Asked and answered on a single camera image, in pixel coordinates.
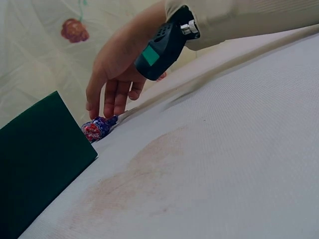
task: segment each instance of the green label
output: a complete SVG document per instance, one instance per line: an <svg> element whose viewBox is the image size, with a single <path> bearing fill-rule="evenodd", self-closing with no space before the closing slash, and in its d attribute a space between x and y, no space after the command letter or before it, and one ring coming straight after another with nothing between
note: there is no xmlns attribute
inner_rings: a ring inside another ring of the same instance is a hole
<svg viewBox="0 0 319 239"><path fill-rule="evenodd" d="M150 66L152 66L160 57L150 46L145 48L145 50L142 52L142 55Z"/></svg>

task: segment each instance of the blue wrapper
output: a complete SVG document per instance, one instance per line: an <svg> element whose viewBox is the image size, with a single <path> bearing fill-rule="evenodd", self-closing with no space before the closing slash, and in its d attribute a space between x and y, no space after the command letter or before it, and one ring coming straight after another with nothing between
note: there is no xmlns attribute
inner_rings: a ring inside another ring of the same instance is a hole
<svg viewBox="0 0 319 239"><path fill-rule="evenodd" d="M110 119L96 117L94 120L83 124L81 129L86 138L93 143L107 136L118 119L118 116L113 116Z"/></svg>

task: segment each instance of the wrist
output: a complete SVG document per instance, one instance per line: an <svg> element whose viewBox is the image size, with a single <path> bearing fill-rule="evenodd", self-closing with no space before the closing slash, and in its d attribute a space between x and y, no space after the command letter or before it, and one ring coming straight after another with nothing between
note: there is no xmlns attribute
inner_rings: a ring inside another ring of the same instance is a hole
<svg viewBox="0 0 319 239"><path fill-rule="evenodd" d="M161 0L139 13L129 23L129 29L132 34L149 41L165 22L165 1Z"/></svg>

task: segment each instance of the metal nozzle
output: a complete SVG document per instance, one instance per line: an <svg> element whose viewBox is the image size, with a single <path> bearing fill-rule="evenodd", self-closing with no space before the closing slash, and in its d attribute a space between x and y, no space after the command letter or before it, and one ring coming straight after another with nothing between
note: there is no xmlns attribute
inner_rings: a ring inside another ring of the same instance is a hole
<svg viewBox="0 0 319 239"><path fill-rule="evenodd" d="M195 20L191 20L188 22L188 24L180 26L180 29L184 35L188 35L190 33L198 33L198 30L195 26Z"/></svg>

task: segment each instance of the hand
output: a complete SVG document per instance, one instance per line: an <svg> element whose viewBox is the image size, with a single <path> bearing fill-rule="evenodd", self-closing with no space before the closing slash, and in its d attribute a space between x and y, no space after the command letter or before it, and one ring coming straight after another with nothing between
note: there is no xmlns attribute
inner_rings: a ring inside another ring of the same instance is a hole
<svg viewBox="0 0 319 239"><path fill-rule="evenodd" d="M136 70L134 61L165 20L164 1L161 1L136 16L103 46L86 89L86 109L91 119L99 115L100 94L105 84L106 118L124 113L127 97L139 98L145 78Z"/></svg>

